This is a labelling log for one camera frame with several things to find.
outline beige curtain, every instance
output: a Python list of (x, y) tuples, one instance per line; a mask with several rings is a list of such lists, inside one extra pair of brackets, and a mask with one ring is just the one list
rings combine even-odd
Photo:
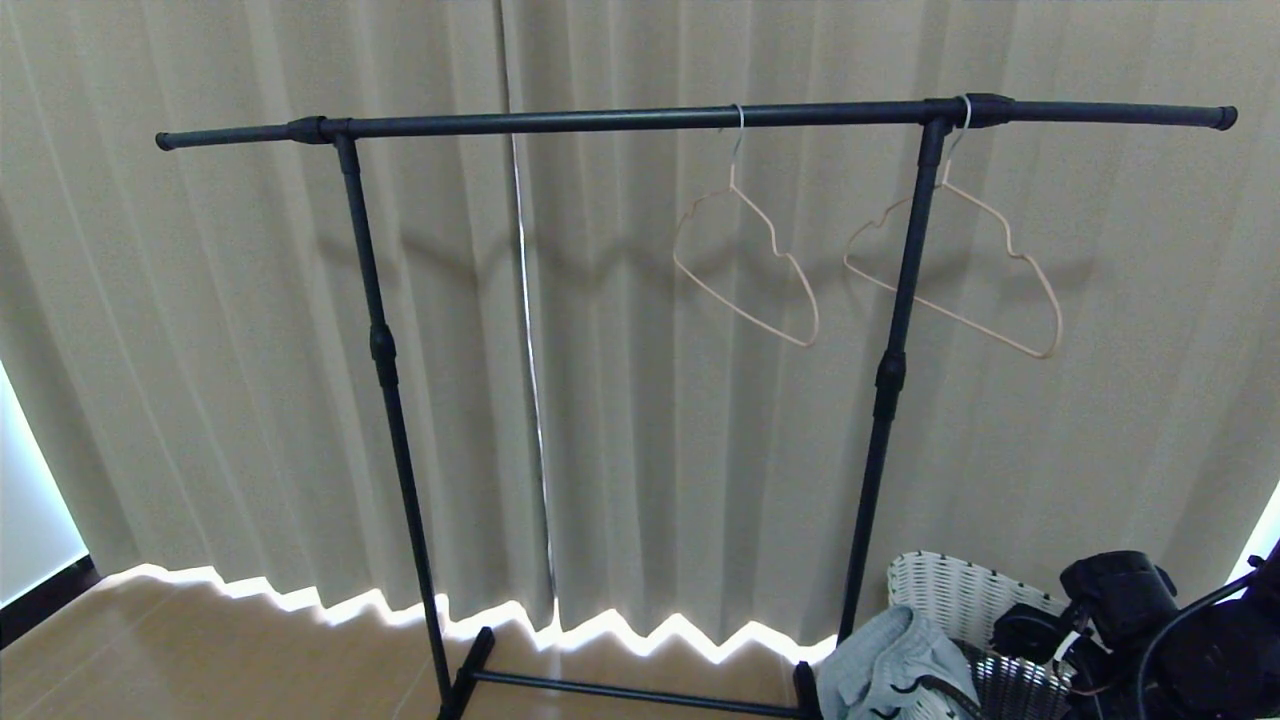
[[(1002, 92), (1235, 104), (1228, 133), (1019, 124), (969, 133), (954, 181), (1009, 215), (1062, 301), (1034, 361), (914, 314), (861, 619), (896, 553), (929, 548), (1056, 591), (1134, 547), (1187, 596), (1221, 583), (1280, 478), (1280, 14), (1274, 3), (504, 3), (515, 109)], [(723, 641), (835, 630), (891, 296), (845, 240), (908, 195), (919, 128), (748, 131), (740, 179), (813, 281), (812, 350), (739, 319), (671, 261), (723, 187), (731, 131), (520, 140), (557, 591)], [(859, 259), (896, 278), (905, 213)], [(998, 225), (940, 196), (920, 295), (1046, 346)], [(686, 261), (804, 337), (805, 296), (741, 205)]]
[[(329, 149), (160, 129), (506, 109), (484, 3), (6, 3), (3, 352), (91, 553), (417, 585)], [(362, 142), (436, 588), (550, 618), (511, 145)]]

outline black baseboard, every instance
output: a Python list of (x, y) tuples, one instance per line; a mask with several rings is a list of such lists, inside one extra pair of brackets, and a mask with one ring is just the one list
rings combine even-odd
[(81, 557), (61, 573), (40, 583), (22, 597), (0, 607), (0, 650), (44, 623), (102, 578), (90, 556)]

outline beige floor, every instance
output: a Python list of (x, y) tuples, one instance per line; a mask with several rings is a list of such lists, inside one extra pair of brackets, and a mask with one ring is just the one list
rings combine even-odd
[[(489, 667), (756, 702), (794, 702), (791, 667), (749, 646), (714, 665), (678, 638), (648, 657), (611, 635), (573, 652), (535, 652), (515, 624), (497, 629)], [(451, 667), (466, 653), (451, 643)], [(0, 653), (0, 717), (389, 719), (428, 656), (422, 623), (370, 611), (339, 625), (262, 596), (138, 577), (99, 585)], [(399, 717), (435, 717), (428, 670)], [(467, 717), (669, 717), (728, 714), (481, 683)]]

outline woven basket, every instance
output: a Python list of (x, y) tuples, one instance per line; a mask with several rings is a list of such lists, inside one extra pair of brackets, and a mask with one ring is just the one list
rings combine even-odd
[[(890, 564), (888, 602), (924, 614), (960, 646), (988, 720), (1059, 720), (1068, 711), (1064, 682), (1039, 665), (989, 650), (996, 620), (1015, 603), (1059, 615), (1065, 602), (995, 570), (923, 551)], [(929, 698), (902, 720), (947, 717), (954, 715), (941, 698)]]

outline hanger hook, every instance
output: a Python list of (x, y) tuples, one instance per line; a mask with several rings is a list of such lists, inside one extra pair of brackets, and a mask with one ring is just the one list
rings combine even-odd
[(964, 140), (964, 132), (966, 129), (969, 129), (969, 123), (973, 122), (973, 102), (969, 101), (969, 94), (966, 92), (966, 94), (961, 95), (960, 99), (964, 100), (964, 127), (961, 127), (960, 132), (956, 133), (956, 138), (951, 141), (951, 149), (947, 150), (947, 161), (942, 167), (942, 183), (941, 184), (946, 184), (947, 179), (950, 179), (950, 177), (951, 177), (951, 158), (956, 154), (956, 145), (960, 145), (960, 141)]
[(742, 111), (742, 106), (737, 102), (733, 102), (733, 106), (737, 108), (737, 142), (733, 143), (732, 161), (737, 163), (737, 150), (742, 147), (742, 136), (746, 135), (746, 113)]

